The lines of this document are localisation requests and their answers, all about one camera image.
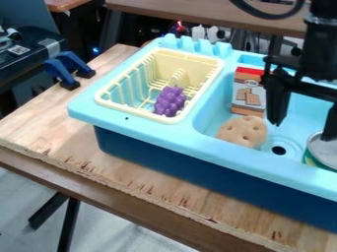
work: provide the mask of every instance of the cracker box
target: cracker box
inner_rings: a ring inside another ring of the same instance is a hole
[[[266,92],[260,85],[263,70],[238,67],[233,86],[232,113],[263,117]]]

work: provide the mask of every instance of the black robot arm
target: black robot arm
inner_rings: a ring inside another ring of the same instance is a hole
[[[288,18],[298,12],[304,0],[298,0],[293,10],[284,15],[261,14],[243,0],[231,2],[255,17],[276,20]],[[322,140],[332,141],[337,139],[337,90],[305,83],[302,78],[310,77],[316,81],[330,82],[337,80],[337,1],[312,0],[304,22],[307,31],[300,58],[273,56],[269,53],[264,59],[266,65],[261,80],[267,95],[267,118],[277,126],[282,123],[287,116],[291,93],[331,101],[334,105],[329,110]],[[277,65],[272,74],[271,64]],[[297,73],[293,77],[284,71],[283,67],[292,68]]]

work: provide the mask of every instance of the blue toy sink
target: blue toy sink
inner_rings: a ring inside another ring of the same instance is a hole
[[[150,50],[163,47],[222,59],[225,67],[188,114],[165,124],[95,103],[95,93]],[[232,50],[172,34],[157,38],[85,90],[68,105],[71,117],[95,126],[108,154],[140,162],[212,190],[281,214],[337,231],[337,173],[302,163],[307,138],[324,127],[331,103],[293,94],[281,127],[268,124],[260,150],[216,139],[232,118],[232,87],[237,66],[263,68],[263,55]],[[282,148],[280,156],[274,148]]]

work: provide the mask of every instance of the gray floor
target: gray floor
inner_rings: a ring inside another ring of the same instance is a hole
[[[39,230],[27,219],[55,192],[0,168],[0,252],[56,251],[66,205]],[[173,240],[82,203],[72,252],[192,252]]]

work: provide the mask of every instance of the clamp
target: clamp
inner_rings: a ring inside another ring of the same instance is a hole
[[[44,70],[51,77],[60,80],[60,86],[68,91],[81,87],[81,84],[74,79],[70,72],[77,70],[76,75],[86,79],[90,79],[96,74],[95,70],[91,69],[72,51],[60,52],[54,59],[46,60]]]

